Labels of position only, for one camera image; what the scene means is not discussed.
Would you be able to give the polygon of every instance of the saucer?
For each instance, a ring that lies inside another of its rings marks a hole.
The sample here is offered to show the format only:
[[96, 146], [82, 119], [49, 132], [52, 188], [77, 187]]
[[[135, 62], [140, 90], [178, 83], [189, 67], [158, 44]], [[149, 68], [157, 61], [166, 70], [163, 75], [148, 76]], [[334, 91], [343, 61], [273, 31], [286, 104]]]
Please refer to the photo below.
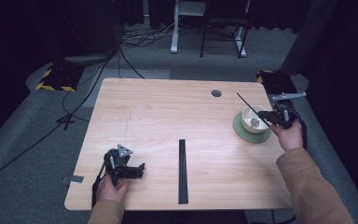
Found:
[[249, 133], [246, 131], [242, 126], [242, 113], [239, 113], [235, 116], [234, 120], [232, 121], [232, 126], [234, 127], [235, 133], [243, 140], [250, 142], [250, 143], [263, 143], [269, 139], [271, 135], [271, 130], [267, 129], [263, 133]]

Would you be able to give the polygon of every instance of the human hand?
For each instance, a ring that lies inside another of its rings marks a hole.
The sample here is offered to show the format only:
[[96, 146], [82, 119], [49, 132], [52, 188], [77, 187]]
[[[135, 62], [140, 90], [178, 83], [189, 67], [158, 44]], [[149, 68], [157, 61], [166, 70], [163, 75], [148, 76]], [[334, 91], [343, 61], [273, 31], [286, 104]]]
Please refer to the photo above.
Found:
[[100, 182], [97, 190], [97, 201], [110, 200], [117, 203], [123, 203], [126, 192], [130, 186], [130, 180], [126, 179], [121, 188], [116, 189], [112, 183], [112, 177], [106, 175]]
[[301, 124], [297, 120], [293, 122], [289, 129], [284, 129], [275, 124], [271, 124], [269, 127], [278, 135], [279, 143], [284, 151], [303, 147]]

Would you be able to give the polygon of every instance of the white desk leg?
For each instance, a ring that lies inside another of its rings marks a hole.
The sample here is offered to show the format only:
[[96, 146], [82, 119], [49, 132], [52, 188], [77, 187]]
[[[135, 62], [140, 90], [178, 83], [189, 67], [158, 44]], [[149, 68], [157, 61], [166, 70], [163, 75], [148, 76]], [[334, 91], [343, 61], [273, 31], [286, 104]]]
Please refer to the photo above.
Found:
[[171, 53], [177, 53], [178, 51], [178, 39], [179, 39], [179, 1], [175, 2], [175, 15], [174, 15], [174, 26], [172, 34]]
[[[234, 35], [235, 43], [237, 44], [238, 51], [240, 51], [241, 49], [241, 43], [242, 43], [241, 33], [242, 33], [242, 27], [239, 27], [237, 33]], [[245, 57], [245, 56], [246, 56], [246, 51], [245, 48], [243, 48], [241, 52], [241, 57]]]

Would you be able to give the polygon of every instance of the black chair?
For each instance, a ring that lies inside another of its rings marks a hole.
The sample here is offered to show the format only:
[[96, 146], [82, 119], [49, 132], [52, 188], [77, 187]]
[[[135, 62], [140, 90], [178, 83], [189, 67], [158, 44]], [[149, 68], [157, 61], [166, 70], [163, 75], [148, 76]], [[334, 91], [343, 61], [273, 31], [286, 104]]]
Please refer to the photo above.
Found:
[[246, 39], [248, 30], [251, 28], [250, 22], [248, 20], [248, 15], [246, 13], [246, 1], [244, 0], [207, 0], [205, 13], [203, 16], [203, 34], [202, 34], [202, 47], [200, 57], [202, 58], [204, 45], [205, 45], [205, 36], [206, 30], [209, 27], [228, 27], [235, 26], [237, 27], [234, 32], [232, 32], [232, 37], [238, 32], [239, 28], [242, 27], [244, 30], [241, 47], [239, 49], [238, 58], [241, 57], [241, 52], [243, 50], [243, 44]]

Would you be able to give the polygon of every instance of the person's left hand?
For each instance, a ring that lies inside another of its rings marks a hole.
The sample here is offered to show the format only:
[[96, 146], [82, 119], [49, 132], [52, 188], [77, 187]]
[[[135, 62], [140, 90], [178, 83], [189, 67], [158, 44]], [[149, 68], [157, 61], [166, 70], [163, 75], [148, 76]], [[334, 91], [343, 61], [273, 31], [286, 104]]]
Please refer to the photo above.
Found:
[[130, 186], [130, 180], [126, 179], [120, 189], [112, 183], [112, 177], [106, 175], [100, 182], [97, 190], [97, 202], [100, 200], [110, 200], [117, 203], [123, 203], [126, 192]]

